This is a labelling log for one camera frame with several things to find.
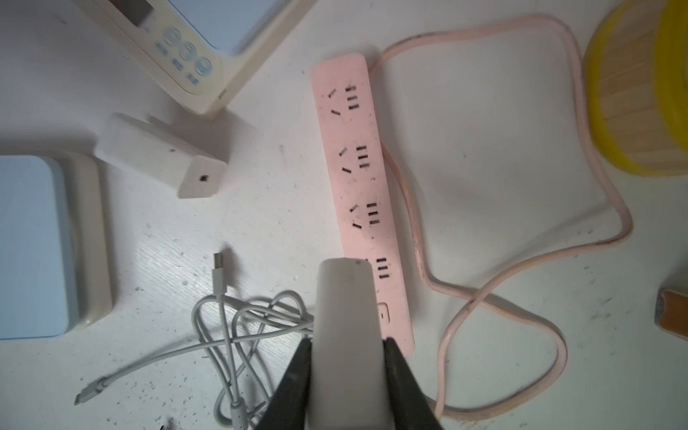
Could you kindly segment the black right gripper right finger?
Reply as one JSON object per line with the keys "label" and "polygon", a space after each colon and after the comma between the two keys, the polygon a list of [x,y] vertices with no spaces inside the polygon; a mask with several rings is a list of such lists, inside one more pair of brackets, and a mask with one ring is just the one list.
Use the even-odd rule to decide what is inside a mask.
{"label": "black right gripper right finger", "polygon": [[383,341],[383,353],[394,428],[442,430],[393,338]]}

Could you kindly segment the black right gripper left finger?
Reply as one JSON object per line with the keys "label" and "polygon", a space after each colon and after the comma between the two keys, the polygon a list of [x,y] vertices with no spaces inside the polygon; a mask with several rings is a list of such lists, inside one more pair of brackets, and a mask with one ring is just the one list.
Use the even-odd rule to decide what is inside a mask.
{"label": "black right gripper left finger", "polygon": [[301,340],[257,430],[304,430],[308,403],[312,341]]}

